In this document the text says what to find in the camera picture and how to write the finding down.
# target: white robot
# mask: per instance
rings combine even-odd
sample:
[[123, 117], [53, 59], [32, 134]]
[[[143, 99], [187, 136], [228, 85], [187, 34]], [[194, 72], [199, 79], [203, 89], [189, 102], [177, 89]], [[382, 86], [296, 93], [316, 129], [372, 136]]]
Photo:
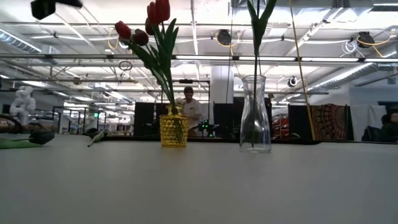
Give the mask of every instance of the white robot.
[[21, 125], [27, 125], [29, 113], [36, 109], [36, 101], [30, 97], [32, 92], [33, 88], [30, 86], [19, 87], [15, 94], [16, 98], [10, 107], [11, 116], [18, 116]]

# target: table surface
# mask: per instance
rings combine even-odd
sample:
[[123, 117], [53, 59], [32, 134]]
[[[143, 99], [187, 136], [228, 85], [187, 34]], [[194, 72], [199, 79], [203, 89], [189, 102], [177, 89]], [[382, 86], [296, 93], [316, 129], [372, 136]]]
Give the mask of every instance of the table surface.
[[89, 141], [0, 150], [0, 223], [398, 223], [398, 146]]

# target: vase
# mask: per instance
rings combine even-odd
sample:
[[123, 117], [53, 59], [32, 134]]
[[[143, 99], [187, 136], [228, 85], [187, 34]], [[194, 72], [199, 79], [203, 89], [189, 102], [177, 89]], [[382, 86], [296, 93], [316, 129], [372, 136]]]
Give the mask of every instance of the vase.
[[270, 152], [271, 129], [264, 102], [266, 78], [254, 75], [242, 79], [244, 89], [244, 108], [241, 120], [240, 150], [242, 152]]
[[172, 113], [172, 105], [167, 105], [168, 115], [160, 116], [160, 141], [163, 147], [187, 146], [189, 117], [181, 115], [181, 106], [176, 106]]

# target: red tulip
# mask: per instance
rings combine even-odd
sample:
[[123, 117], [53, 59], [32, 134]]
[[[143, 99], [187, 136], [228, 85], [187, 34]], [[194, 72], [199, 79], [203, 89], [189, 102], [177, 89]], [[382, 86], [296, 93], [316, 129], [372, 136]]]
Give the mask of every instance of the red tulip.
[[152, 26], [158, 25], [160, 23], [159, 18], [156, 15], [156, 5], [154, 2], [151, 2], [149, 6], [147, 6], [147, 14], [149, 23]]
[[116, 32], [118, 32], [119, 36], [122, 39], [126, 39], [126, 40], [130, 39], [131, 29], [127, 25], [125, 25], [124, 22], [119, 21], [119, 22], [115, 23], [114, 28], [116, 29]]
[[169, 0], [156, 0], [156, 17], [160, 22], [170, 19], [170, 2]]
[[145, 46], [148, 44], [149, 37], [144, 31], [136, 29], [135, 34], [132, 35], [132, 40], [140, 46]]
[[154, 30], [150, 26], [148, 18], [147, 18], [147, 20], [145, 20], [145, 31], [147, 32], [148, 35], [154, 35], [155, 34]]

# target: yellow textured vase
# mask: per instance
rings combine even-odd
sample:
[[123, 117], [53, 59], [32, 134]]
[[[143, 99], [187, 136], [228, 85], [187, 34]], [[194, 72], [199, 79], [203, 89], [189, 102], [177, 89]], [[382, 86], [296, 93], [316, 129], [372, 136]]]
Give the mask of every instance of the yellow textured vase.
[[168, 115], [160, 116], [160, 141], [163, 147], [187, 146], [189, 117], [181, 115], [181, 106], [176, 106], [178, 113], [172, 114], [172, 105], [167, 105]]

